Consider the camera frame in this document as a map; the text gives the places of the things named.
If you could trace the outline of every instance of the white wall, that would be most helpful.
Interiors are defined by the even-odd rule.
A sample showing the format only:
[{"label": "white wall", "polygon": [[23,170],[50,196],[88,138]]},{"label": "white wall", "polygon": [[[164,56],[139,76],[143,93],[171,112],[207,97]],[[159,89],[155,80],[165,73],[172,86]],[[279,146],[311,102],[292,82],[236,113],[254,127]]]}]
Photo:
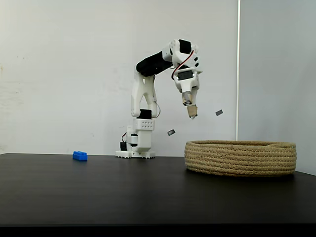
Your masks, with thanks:
[{"label": "white wall", "polygon": [[240,140],[297,143],[316,175],[316,1],[242,0]]},{"label": "white wall", "polygon": [[113,155],[132,121],[134,65],[172,39],[200,46],[204,72],[195,120],[171,70],[157,76],[159,156],[235,138],[236,0],[1,0],[0,151]]}]

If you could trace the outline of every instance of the blue toy brick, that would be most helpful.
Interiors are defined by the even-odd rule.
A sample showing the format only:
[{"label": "blue toy brick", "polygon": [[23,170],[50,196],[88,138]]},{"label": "blue toy brick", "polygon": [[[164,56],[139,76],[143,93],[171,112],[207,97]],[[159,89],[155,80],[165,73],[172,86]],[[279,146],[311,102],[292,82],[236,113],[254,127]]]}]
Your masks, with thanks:
[{"label": "blue toy brick", "polygon": [[87,161],[88,156],[86,152],[74,152],[73,153],[73,159],[81,160],[81,161]]}]

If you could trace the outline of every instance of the black table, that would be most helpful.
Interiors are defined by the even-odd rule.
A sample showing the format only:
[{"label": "black table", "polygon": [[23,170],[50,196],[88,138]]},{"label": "black table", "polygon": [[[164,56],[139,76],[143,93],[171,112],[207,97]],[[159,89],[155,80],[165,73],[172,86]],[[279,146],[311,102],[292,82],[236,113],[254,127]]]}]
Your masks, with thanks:
[{"label": "black table", "polygon": [[315,224],[316,177],[300,172],[232,178],[175,157],[0,156],[0,235],[304,235]]}]

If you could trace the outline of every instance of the rope basket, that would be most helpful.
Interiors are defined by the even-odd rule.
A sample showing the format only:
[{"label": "rope basket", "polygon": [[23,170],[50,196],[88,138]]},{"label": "rope basket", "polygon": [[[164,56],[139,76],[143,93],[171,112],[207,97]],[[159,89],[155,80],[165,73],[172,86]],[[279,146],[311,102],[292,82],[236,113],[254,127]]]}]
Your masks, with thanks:
[{"label": "rope basket", "polygon": [[281,176],[296,168],[296,144],[259,141],[191,141],[189,170],[228,176]]}]

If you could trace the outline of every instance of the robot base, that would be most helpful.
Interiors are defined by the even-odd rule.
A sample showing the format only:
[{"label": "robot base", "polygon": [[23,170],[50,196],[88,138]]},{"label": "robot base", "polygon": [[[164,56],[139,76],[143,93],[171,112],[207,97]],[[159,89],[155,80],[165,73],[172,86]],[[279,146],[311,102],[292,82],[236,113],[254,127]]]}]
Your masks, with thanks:
[{"label": "robot base", "polygon": [[138,153],[136,151],[116,151],[115,152],[116,157],[120,158],[146,158],[151,159],[155,158],[156,154],[155,152],[141,152]]}]

